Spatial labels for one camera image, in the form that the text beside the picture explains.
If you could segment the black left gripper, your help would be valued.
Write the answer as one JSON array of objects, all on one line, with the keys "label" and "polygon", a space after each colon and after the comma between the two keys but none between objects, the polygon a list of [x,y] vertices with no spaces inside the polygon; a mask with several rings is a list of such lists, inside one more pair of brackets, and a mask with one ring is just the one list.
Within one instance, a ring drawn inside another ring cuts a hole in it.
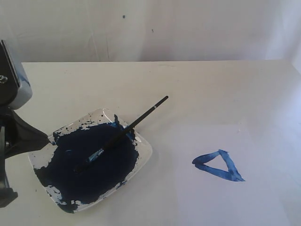
[{"label": "black left gripper", "polygon": [[6,159],[22,153],[39,151],[49,143],[47,134],[21,119],[13,110],[0,108],[0,207],[7,207],[18,197],[9,185]]}]

